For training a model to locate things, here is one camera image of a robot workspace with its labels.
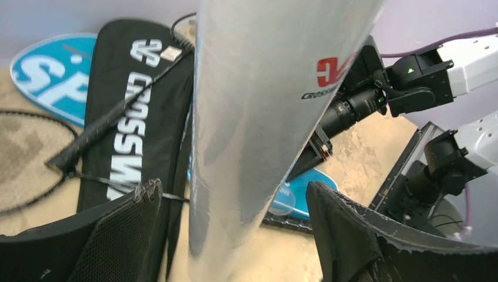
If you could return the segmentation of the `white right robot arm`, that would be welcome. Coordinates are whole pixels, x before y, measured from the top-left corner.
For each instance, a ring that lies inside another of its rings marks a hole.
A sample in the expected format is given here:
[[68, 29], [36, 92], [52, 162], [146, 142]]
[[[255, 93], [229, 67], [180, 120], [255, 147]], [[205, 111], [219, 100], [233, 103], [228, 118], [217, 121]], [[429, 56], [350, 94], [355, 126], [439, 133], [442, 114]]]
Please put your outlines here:
[[[497, 31], [451, 36], [415, 51], [398, 53], [384, 66], [369, 36], [326, 110], [287, 182], [304, 177], [332, 154], [331, 139], [369, 115], [397, 117], [454, 101], [497, 81]], [[423, 227], [449, 194], [497, 165], [497, 113], [448, 130], [425, 145], [426, 163], [394, 192], [384, 213], [412, 227]]]

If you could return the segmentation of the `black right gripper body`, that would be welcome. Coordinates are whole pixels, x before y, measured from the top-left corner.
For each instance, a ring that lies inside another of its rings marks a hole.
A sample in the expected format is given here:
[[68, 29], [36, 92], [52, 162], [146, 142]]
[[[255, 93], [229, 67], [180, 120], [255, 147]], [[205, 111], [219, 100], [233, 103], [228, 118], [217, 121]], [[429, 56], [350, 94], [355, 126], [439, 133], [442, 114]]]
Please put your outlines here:
[[332, 155], [332, 137], [376, 111], [384, 115], [387, 98], [382, 87], [387, 85], [382, 59], [369, 35], [308, 142], [313, 151]]

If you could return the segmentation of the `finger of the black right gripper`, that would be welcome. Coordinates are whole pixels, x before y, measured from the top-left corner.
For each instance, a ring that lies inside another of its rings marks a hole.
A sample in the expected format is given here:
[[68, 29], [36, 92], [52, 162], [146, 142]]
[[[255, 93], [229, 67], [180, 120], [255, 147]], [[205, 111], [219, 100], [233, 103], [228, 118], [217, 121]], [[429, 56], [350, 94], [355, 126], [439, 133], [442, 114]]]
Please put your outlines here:
[[325, 161], [322, 154], [317, 153], [311, 144], [307, 144], [304, 150], [301, 152], [299, 158], [291, 168], [286, 182], [290, 182], [299, 175], [315, 168]]

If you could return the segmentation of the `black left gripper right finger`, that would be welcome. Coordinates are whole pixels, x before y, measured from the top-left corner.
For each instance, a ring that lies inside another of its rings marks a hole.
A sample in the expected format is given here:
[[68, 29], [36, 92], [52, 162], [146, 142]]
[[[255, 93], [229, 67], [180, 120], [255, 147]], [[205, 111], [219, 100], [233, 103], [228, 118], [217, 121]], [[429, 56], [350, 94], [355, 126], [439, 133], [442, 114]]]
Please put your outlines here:
[[496, 281], [497, 248], [420, 231], [309, 183], [309, 216], [324, 281]]

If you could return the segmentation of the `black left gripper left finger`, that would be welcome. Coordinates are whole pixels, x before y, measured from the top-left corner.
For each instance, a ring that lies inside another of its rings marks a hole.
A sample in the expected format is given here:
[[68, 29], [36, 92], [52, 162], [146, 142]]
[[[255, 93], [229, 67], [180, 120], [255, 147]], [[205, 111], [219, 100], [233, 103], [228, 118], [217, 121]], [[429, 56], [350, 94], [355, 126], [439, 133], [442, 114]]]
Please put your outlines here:
[[138, 281], [161, 204], [159, 179], [116, 200], [1, 236], [1, 281]]

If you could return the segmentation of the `white shuttlecock tube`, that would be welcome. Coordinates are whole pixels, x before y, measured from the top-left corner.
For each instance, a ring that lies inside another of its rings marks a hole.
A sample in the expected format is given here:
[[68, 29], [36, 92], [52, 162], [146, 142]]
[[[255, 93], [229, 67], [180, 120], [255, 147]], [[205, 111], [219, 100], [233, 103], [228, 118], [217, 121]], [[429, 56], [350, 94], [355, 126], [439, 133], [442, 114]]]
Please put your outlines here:
[[382, 7], [382, 1], [200, 2], [192, 281], [229, 278]]

